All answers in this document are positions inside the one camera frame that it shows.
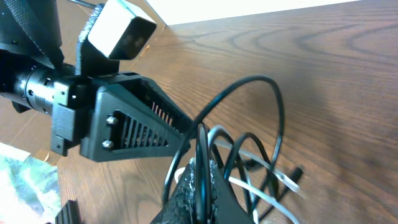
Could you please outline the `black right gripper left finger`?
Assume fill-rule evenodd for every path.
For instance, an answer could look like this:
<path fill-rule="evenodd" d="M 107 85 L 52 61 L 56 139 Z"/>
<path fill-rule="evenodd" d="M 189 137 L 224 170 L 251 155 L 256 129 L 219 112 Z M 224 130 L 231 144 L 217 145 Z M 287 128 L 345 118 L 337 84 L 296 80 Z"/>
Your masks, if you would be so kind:
<path fill-rule="evenodd" d="M 194 224 L 197 219 L 196 159 L 191 158 L 166 205 L 151 224 Z"/>

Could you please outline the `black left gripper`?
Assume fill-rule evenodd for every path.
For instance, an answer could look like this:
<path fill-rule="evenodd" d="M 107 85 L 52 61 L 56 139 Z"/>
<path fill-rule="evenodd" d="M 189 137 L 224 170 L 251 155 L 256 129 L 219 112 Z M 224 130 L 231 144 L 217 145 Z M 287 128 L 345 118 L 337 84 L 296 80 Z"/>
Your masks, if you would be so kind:
<path fill-rule="evenodd" d="M 63 77 L 53 89 L 50 148 L 61 156 L 88 133 L 80 155 L 92 161 L 169 157 L 192 125 L 154 80 L 134 72 Z"/>

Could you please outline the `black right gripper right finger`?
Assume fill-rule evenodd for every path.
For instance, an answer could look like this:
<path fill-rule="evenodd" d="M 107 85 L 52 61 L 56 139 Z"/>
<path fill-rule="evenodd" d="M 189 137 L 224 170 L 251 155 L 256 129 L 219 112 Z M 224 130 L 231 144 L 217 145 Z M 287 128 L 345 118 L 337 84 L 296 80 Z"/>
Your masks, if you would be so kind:
<path fill-rule="evenodd" d="M 254 223 L 231 193 L 214 160 L 205 165 L 205 223 Z"/>

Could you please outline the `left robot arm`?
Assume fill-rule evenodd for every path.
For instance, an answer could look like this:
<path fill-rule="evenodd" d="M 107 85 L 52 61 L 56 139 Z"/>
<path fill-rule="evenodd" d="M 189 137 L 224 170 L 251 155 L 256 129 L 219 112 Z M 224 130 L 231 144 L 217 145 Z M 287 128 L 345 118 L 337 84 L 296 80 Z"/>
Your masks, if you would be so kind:
<path fill-rule="evenodd" d="M 192 120 L 153 79 L 119 69 L 140 54 L 155 21 L 128 1 L 91 9 L 70 65 L 55 1 L 1 1 L 2 96 L 20 113 L 51 117 L 50 148 L 61 156 L 75 146 L 96 162 L 188 150 Z"/>

